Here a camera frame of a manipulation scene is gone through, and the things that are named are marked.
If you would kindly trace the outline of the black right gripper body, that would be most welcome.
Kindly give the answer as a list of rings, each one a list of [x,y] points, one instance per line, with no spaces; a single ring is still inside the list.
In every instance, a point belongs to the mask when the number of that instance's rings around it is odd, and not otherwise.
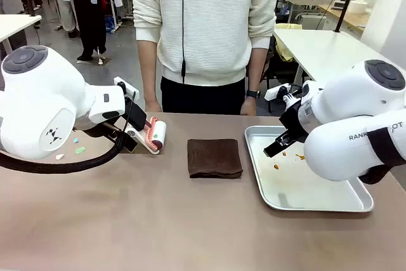
[[[286,130],[293,129],[297,133],[297,141],[305,141],[309,135],[308,128],[311,113],[311,102],[301,101],[289,102],[286,104],[285,112],[280,116],[279,121]]]

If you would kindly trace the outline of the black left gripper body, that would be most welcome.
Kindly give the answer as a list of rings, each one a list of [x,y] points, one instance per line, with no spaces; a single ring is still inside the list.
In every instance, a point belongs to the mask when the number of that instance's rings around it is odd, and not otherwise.
[[[130,98],[125,98],[125,120],[127,120],[135,130],[141,131],[145,127],[147,115]]]

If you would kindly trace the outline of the person's left hand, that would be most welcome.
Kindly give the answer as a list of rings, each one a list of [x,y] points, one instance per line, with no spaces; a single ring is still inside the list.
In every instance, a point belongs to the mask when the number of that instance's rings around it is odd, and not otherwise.
[[[244,100],[240,114],[242,116],[256,116],[256,99],[253,97],[246,97]]]

